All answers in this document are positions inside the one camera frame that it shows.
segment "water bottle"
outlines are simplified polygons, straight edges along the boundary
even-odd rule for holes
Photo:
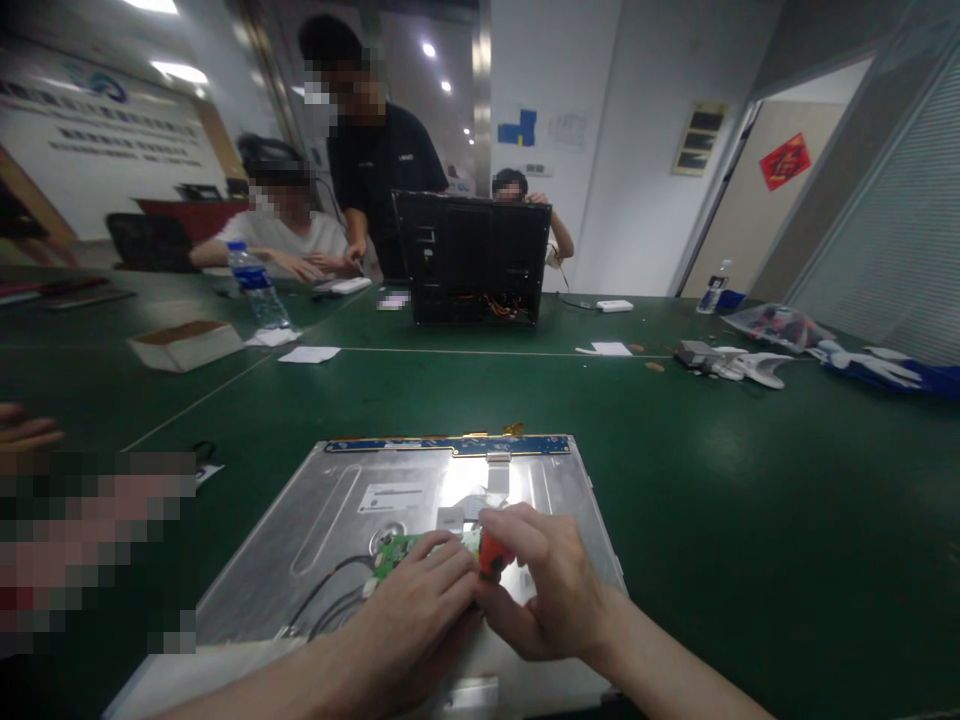
[[[717,309],[717,301],[720,300],[720,293],[726,289],[727,283],[730,282],[730,276],[727,275],[727,272],[729,272],[732,265],[733,260],[724,260],[720,263],[720,272],[710,276],[710,282],[707,283],[707,291],[703,294],[700,304],[697,305],[698,313],[710,315]]]
[[[243,294],[250,299],[260,327],[264,330],[293,327],[287,309],[280,302],[277,289],[260,259],[247,252],[247,244],[242,240],[228,242],[227,250],[230,251],[227,264]]]

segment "man in black shirt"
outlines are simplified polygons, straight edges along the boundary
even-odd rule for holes
[[[443,192],[447,178],[421,122],[384,101],[366,50],[346,24],[320,15],[303,24],[300,52],[337,102],[340,119],[327,140],[337,202],[347,219],[347,258],[373,240],[387,280],[405,280],[392,190]]]

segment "blue circuit board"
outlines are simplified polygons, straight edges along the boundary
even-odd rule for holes
[[[467,435],[431,438],[365,438],[331,440],[324,452],[372,452],[374,450],[450,450],[457,457],[482,457],[492,452],[512,455],[569,455],[566,435]]]

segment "wall logo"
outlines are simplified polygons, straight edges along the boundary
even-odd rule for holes
[[[107,97],[118,103],[127,101],[126,90],[105,72],[99,70],[87,72],[77,63],[63,63],[63,67],[73,80],[73,84],[84,92],[98,97]]]

